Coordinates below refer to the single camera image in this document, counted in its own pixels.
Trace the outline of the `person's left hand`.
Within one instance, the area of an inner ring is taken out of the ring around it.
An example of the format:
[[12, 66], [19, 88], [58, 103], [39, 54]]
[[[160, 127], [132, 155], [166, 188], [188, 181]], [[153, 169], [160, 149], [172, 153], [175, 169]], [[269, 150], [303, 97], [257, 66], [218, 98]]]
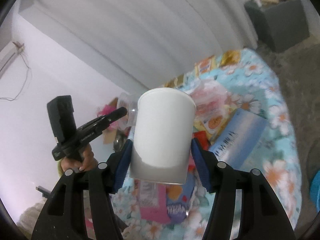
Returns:
[[82, 161], [77, 161], [69, 158], [63, 158], [61, 160], [60, 166], [63, 172], [65, 172], [68, 169], [78, 169], [80, 172], [84, 172], [97, 167], [98, 161], [94, 157], [94, 153], [90, 144], [84, 147], [80, 152], [83, 156]]

